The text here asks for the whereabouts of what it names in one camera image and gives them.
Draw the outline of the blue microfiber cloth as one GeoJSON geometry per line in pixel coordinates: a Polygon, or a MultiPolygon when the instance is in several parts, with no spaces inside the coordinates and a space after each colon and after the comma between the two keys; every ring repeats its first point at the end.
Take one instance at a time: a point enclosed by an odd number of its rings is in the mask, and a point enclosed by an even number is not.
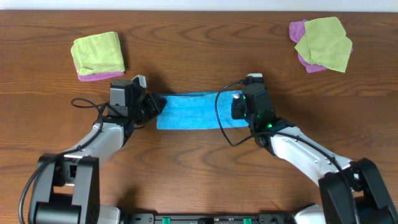
{"type": "Polygon", "coordinates": [[[242,128],[247,126],[243,119],[231,117],[231,104],[239,90],[216,92],[192,92],[162,95],[167,100],[163,112],[157,117],[160,130],[201,130],[242,128]]]}

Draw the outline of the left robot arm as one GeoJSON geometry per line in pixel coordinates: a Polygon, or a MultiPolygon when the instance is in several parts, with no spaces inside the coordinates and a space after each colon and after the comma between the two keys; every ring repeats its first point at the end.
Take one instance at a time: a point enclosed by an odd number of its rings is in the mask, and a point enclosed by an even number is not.
{"type": "Polygon", "coordinates": [[[95,104],[74,98],[77,108],[93,108],[98,116],[91,131],[72,148],[43,154],[19,202],[21,223],[118,224],[121,210],[100,202],[100,168],[137,129],[161,114],[166,100],[146,93],[143,75],[113,80],[109,101],[95,104]]]}

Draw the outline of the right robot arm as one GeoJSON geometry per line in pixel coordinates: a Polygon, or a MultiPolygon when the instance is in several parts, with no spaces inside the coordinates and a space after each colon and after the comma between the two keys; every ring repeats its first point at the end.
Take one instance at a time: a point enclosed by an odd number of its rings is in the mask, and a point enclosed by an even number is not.
{"type": "Polygon", "coordinates": [[[257,145],[318,186],[326,223],[397,223],[397,210],[375,163],[353,161],[308,138],[274,114],[267,91],[235,94],[231,112],[234,119],[248,122],[257,145]]]}

